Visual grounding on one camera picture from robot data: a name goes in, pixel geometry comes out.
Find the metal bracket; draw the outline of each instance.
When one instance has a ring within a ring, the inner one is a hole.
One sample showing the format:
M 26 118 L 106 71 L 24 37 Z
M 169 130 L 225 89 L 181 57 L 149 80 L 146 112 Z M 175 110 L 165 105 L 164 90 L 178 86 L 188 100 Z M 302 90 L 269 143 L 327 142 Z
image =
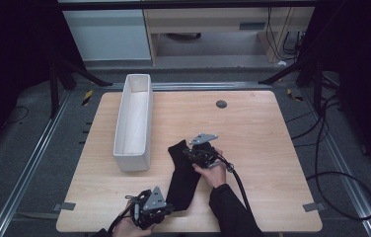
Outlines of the metal bracket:
M 63 202 L 62 204 L 55 203 L 52 209 L 54 211 L 59 211 L 59 210 L 62 210 L 62 209 L 74 210 L 74 208 L 75 208 L 75 203 Z
M 304 204 L 303 208 L 305 208 L 306 212 L 309 212 L 309 211 L 312 211 L 312 210 L 321 211 L 321 210 L 327 209 L 325 207 L 325 205 L 321 202 L 319 202 L 319 203 L 312 202 L 312 203 Z
M 199 145 L 204 142 L 217 139 L 217 135 L 199 133 L 197 137 L 189 142 L 190 145 Z
M 152 209 L 157 209 L 157 208 L 161 208 L 165 206 L 167 206 L 167 203 L 165 202 L 164 197 L 161 194 L 160 188 L 157 186 L 152 192 L 152 195 L 148 197 L 148 200 L 143 206 L 143 209 L 152 210 Z

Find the gray floor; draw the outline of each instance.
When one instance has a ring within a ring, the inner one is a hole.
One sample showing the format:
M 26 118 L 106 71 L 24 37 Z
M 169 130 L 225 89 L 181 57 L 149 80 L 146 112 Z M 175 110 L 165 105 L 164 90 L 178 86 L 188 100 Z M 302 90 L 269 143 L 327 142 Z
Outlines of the gray floor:
M 268 78 L 281 69 L 281 66 L 269 64 L 260 54 L 257 38 L 242 35 L 237 38 L 243 48 L 251 48 L 249 52 L 241 49 L 236 51 L 214 46 L 199 55 L 198 48 L 205 44 L 206 39 L 225 39 L 225 44 L 232 43 L 233 37 L 217 34 L 203 34 L 201 40 L 194 43 L 179 42 L 168 37 L 161 41 L 160 56 L 155 67 L 117 68 L 115 70 L 91 70 L 91 72 L 111 82 L 123 82 L 128 73 L 149 73 L 153 82 L 255 82 Z M 306 114 L 287 123 L 291 136 L 300 134 L 315 123 L 308 103 L 310 88 L 300 89 L 295 85 L 297 73 L 292 73 L 281 82 L 276 82 L 267 90 L 274 92 L 285 120 L 290 120 Z M 89 81 L 76 76 L 78 86 L 71 92 L 60 92 L 60 96 L 70 93 L 66 109 L 59 121 L 54 134 L 47 144 L 35 174 L 21 199 L 15 218 L 10 222 L 4 236 L 83 236 L 84 233 L 59 233 L 55 229 L 58 212 L 52 207 L 57 202 L 63 202 L 75 171 L 79 156 L 83 149 L 83 141 L 87 138 L 84 131 L 89 129 L 88 122 L 93 121 L 100 97 L 108 89 L 99 88 Z M 290 88 L 294 96 L 304 97 L 297 101 L 289 97 L 286 89 Z M 92 89 L 93 96 L 87 106 L 82 106 L 87 90 Z M 328 97 L 332 92 L 325 91 Z M 47 83 L 39 84 L 26 90 L 19 98 L 19 107 L 15 108 L 8 123 L 0 132 L 0 211 L 5 205 L 10 193 L 19 181 L 19 177 L 32 153 L 37 147 L 43 130 L 49 122 L 50 98 Z M 328 139 L 333 139 L 338 151 L 344 158 L 352 174 L 366 184 L 371 190 L 371 156 L 361 152 L 361 141 L 347 120 L 344 111 L 337 106 L 328 109 L 327 122 L 330 131 Z M 315 143 L 318 129 L 308 135 L 294 140 L 296 152 L 306 176 L 314 173 L 315 146 L 300 146 Z M 326 142 L 320 146 L 320 171 L 337 170 L 333 155 Z M 315 182 L 309 181 L 309 186 L 316 202 L 322 202 Z M 339 208 L 356 215 L 356 209 L 346 186 L 339 177 L 321 179 L 321 186 L 326 196 Z M 365 223 L 343 217 L 335 210 L 327 208 L 320 211 L 324 228 L 318 233 L 284 233 L 284 236 L 371 236 L 367 233 Z M 153 236 L 175 236 L 175 234 L 154 234 Z M 266 236 L 278 236 L 277 233 L 266 233 Z

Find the gray carpet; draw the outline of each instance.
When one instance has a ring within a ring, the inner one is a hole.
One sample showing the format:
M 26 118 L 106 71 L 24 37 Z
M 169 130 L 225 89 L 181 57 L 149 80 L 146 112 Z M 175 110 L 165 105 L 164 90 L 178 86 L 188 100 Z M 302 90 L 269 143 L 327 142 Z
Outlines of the gray carpet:
M 280 68 L 231 67 L 223 68 L 172 68 L 162 69 L 164 66 L 152 68 L 118 68 L 117 70 L 91 70 L 91 73 L 111 82 L 123 82 L 128 73 L 149 73 L 153 82 L 252 82 L 268 78 Z M 292 89 L 294 96 L 304 96 L 302 90 L 295 85 L 296 73 L 286 76 L 282 82 L 276 82 L 269 90 L 274 92 L 285 120 L 294 119 L 287 123 L 291 136 L 300 134 L 314 123 L 313 114 L 309 114 L 307 98 L 305 101 L 296 101 L 286 93 Z M 11 221 L 5 236 L 83 236 L 84 233 L 59 233 L 55 229 L 55 219 L 29 218 L 22 213 L 58 214 L 52 210 L 57 202 L 63 202 L 74 174 L 78 159 L 83 149 L 90 127 L 88 122 L 94 118 L 100 102 L 100 97 L 108 90 L 99 88 L 89 81 L 76 76 L 77 88 L 70 92 L 67 107 L 64 111 L 55 133 L 53 134 L 42 159 L 36 169 L 24 196 L 17 209 L 16 217 Z M 87 106 L 82 106 L 87 90 L 93 89 L 93 96 Z M 307 94 L 310 88 L 303 89 Z M 42 83 L 22 93 L 8 123 L 0 132 L 0 210 L 7 201 L 23 172 L 26 163 L 36 148 L 37 141 L 48 123 L 50 113 L 50 98 L 48 83 Z M 344 111 L 337 106 L 328 109 L 327 122 L 330 128 L 328 137 L 332 137 L 338 145 L 339 151 L 355 177 L 364 182 L 371 190 L 371 156 L 361 152 L 361 141 L 356 131 L 347 120 Z M 314 174 L 315 146 L 301 146 L 315 143 L 318 129 L 308 135 L 294 140 L 296 152 L 306 176 Z M 335 170 L 335 163 L 330 150 L 321 142 L 320 171 Z M 309 187 L 316 202 L 323 199 L 319 195 L 314 181 L 309 181 Z M 321 179 L 321 186 L 325 195 L 343 211 L 356 214 L 352 201 L 345 190 L 341 178 L 329 176 Z M 328 206 L 320 211 L 324 228 L 318 233 L 284 233 L 284 236 L 369 236 L 360 221 L 350 220 Z M 153 236 L 177 236 L 178 234 L 158 234 Z M 216 234 L 187 234 L 186 236 L 216 236 Z M 278 236 L 277 233 L 266 233 L 266 236 Z

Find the black cloth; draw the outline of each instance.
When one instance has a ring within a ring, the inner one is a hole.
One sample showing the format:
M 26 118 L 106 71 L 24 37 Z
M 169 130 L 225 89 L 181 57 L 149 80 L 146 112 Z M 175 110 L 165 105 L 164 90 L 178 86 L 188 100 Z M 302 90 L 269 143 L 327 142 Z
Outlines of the black cloth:
M 168 148 L 176 169 L 168 189 L 167 203 L 171 203 L 175 211 L 188 209 L 200 179 L 200 174 L 194 171 L 191 162 L 183 154 L 187 148 L 185 140 Z
M 223 237 L 263 236 L 254 218 L 242 205 L 229 185 L 219 186 L 210 194 L 210 208 L 219 221 Z

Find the black sock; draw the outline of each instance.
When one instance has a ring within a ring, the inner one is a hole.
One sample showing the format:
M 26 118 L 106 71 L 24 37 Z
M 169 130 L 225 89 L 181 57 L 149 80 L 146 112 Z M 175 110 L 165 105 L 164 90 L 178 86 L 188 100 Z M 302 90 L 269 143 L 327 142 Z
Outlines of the black sock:
M 191 162 L 183 154 L 186 148 L 185 140 L 168 148 L 176 170 L 168 189 L 167 203 L 171 203 L 175 211 L 188 209 L 200 179 L 200 174 L 194 171 Z

